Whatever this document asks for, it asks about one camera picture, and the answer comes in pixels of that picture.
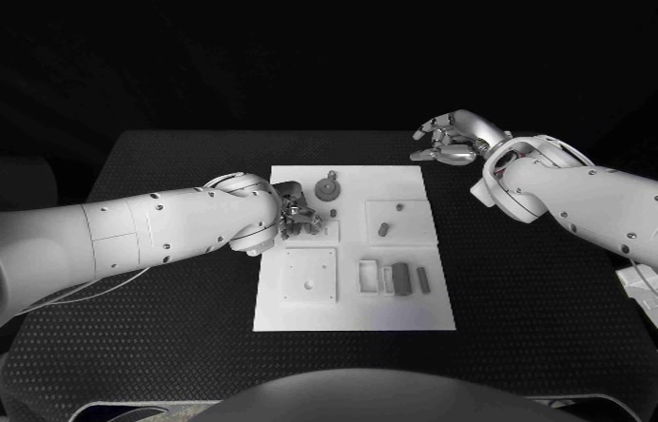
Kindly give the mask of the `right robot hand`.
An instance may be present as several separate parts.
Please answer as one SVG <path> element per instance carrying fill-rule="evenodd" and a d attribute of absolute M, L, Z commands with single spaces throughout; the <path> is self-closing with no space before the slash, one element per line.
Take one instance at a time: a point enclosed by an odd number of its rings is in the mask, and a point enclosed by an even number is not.
<path fill-rule="evenodd" d="M 410 154 L 412 162 L 434 161 L 451 166 L 489 158 L 512 134 L 495 126 L 479 114 L 464 109 L 430 118 L 412 134 L 418 141 L 430 137 L 430 147 Z"/>

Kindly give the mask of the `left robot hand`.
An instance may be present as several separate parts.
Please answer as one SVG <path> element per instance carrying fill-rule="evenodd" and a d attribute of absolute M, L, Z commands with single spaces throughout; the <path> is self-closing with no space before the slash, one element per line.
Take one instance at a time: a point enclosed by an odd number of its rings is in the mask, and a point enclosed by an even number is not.
<path fill-rule="evenodd" d="M 281 240 L 306 233 L 314 236 L 323 227 L 322 217 L 307 204 L 298 182 L 280 182 L 272 185 L 281 204 Z"/>

